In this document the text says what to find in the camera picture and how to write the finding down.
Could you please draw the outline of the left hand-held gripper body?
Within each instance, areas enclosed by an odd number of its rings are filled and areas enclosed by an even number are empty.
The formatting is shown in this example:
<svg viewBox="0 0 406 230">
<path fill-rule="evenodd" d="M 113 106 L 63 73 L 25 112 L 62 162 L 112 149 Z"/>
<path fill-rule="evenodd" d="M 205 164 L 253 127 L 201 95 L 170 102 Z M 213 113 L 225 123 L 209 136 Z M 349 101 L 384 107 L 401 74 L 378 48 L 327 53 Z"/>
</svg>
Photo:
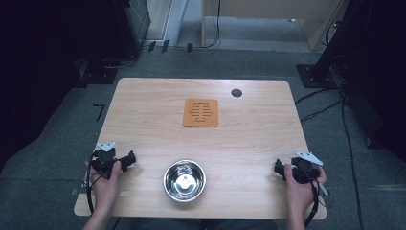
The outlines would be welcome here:
<svg viewBox="0 0 406 230">
<path fill-rule="evenodd" d="M 115 145 L 115 142 L 97 143 L 91 160 L 93 169 L 106 179 L 110 178 L 112 168 L 117 161 Z"/>
</svg>

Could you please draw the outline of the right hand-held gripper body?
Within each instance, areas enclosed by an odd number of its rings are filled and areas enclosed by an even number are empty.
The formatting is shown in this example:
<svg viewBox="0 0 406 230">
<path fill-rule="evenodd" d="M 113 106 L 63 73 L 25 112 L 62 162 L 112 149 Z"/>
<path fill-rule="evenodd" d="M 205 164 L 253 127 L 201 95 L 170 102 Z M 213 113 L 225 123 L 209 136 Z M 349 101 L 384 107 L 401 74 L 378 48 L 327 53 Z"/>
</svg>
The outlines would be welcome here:
<svg viewBox="0 0 406 230">
<path fill-rule="evenodd" d="M 296 156 L 291 159 L 293 165 L 293 177 L 300 184 L 317 181 L 320 176 L 319 168 L 324 163 L 312 152 L 296 152 Z"/>
</svg>

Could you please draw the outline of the stainless steel bowl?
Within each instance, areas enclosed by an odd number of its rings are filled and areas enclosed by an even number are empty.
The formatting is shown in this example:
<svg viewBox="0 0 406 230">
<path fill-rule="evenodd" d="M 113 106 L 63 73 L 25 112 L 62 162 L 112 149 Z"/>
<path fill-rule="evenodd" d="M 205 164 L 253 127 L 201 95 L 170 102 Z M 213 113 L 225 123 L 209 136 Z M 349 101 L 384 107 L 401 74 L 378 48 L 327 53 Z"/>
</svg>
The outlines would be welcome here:
<svg viewBox="0 0 406 230">
<path fill-rule="evenodd" d="M 166 194 L 177 202 L 196 200 L 206 186 L 206 174 L 202 167 L 191 160 L 180 160 L 171 164 L 163 177 Z"/>
</svg>

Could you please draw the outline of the person's right hand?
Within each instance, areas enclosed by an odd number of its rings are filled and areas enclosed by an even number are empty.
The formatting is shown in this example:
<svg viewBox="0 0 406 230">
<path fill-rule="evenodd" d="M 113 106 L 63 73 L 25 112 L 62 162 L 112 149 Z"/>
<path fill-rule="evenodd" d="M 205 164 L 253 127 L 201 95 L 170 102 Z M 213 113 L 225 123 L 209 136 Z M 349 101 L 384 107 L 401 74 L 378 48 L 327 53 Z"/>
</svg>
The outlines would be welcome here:
<svg viewBox="0 0 406 230">
<path fill-rule="evenodd" d="M 318 190 L 320 184 L 327 182 L 324 169 L 320 167 L 319 171 L 321 174 L 317 181 L 312 184 L 300 184 L 294 179 L 291 166 L 284 165 L 288 220 L 302 219 L 305 222 L 305 211 L 313 203 L 313 189 Z"/>
</svg>

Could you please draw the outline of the person's left hand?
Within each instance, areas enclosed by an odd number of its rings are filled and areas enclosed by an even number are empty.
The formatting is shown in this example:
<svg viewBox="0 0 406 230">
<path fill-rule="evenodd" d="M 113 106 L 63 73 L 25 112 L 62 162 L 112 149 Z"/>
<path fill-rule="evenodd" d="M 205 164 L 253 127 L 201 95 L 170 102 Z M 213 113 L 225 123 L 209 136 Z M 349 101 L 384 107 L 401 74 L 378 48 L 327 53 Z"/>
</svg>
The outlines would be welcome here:
<svg viewBox="0 0 406 230">
<path fill-rule="evenodd" d="M 89 162 L 85 165 L 89 168 L 89 180 L 95 196 L 93 215 L 110 216 L 119 192 L 119 176 L 121 173 L 121 162 L 117 161 L 112 168 L 108 179 L 97 173 Z"/>
</svg>

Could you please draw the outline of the orange square slotted trivet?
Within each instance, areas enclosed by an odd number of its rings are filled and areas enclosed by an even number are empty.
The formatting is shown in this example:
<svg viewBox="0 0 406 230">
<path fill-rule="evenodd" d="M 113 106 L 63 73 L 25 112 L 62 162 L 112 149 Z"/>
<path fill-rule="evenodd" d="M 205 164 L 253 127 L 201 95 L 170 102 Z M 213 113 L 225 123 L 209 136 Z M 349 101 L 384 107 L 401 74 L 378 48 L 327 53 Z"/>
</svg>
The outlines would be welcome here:
<svg viewBox="0 0 406 230">
<path fill-rule="evenodd" d="M 186 99 L 183 125 L 185 127 L 217 127 L 218 101 L 211 99 Z"/>
</svg>

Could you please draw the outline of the black flat stand foot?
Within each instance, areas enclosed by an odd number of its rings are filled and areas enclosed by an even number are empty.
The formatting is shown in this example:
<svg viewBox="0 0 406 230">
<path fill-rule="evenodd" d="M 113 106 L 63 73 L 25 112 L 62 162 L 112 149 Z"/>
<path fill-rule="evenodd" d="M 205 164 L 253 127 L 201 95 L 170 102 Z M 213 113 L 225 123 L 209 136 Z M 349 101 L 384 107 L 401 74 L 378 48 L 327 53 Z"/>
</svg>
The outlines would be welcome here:
<svg viewBox="0 0 406 230">
<path fill-rule="evenodd" d="M 78 88 L 86 88 L 88 84 L 112 84 L 118 72 L 116 68 L 93 64 L 85 58 L 75 61 L 74 65 L 80 73 Z"/>
</svg>

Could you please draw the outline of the dark equipment cabinet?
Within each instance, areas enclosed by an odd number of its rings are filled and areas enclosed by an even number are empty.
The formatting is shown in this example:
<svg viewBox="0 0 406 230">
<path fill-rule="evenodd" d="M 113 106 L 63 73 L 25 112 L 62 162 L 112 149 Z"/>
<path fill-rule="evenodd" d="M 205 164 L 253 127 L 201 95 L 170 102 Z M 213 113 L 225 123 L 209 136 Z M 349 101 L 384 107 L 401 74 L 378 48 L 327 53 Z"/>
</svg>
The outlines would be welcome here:
<svg viewBox="0 0 406 230">
<path fill-rule="evenodd" d="M 147 0 L 81 0 L 86 43 L 100 61 L 136 58 L 150 25 Z"/>
</svg>

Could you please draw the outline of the light wooden panel furniture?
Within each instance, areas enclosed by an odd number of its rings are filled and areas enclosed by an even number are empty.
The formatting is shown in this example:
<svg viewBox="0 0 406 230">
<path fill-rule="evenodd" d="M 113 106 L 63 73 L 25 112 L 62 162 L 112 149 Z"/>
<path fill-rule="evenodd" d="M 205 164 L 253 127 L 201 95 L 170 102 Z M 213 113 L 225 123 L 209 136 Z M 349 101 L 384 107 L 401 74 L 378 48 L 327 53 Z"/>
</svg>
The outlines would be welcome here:
<svg viewBox="0 0 406 230">
<path fill-rule="evenodd" d="M 201 0 L 201 45 L 208 16 L 298 19 L 308 47 L 316 51 L 345 0 Z"/>
</svg>

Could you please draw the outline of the black stand base plate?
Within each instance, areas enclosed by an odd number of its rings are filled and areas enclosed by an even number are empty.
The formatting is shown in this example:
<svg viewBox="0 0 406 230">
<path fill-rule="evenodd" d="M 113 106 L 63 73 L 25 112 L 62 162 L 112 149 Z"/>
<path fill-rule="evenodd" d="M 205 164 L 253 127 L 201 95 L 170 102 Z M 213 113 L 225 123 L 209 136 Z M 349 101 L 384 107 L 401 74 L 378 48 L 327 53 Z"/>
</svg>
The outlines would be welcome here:
<svg viewBox="0 0 406 230">
<path fill-rule="evenodd" d="M 296 68 L 304 88 L 338 88 L 329 70 L 320 70 L 316 65 L 308 64 L 297 64 Z"/>
</svg>

